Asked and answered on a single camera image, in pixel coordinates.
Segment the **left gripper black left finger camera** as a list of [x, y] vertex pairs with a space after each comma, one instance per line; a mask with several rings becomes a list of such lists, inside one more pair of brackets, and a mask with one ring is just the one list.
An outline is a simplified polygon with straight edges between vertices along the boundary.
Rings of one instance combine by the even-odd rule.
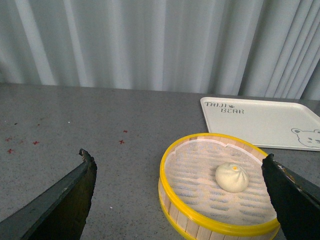
[[79, 240], [92, 205], [97, 164], [84, 149], [82, 163], [0, 223], [2, 240]]

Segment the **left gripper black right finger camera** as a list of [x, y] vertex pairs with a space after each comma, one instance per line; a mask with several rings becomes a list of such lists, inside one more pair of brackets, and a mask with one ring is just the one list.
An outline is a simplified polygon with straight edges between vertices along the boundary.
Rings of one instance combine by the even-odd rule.
[[320, 238], [320, 188], [274, 160], [262, 160], [262, 175], [287, 240]]

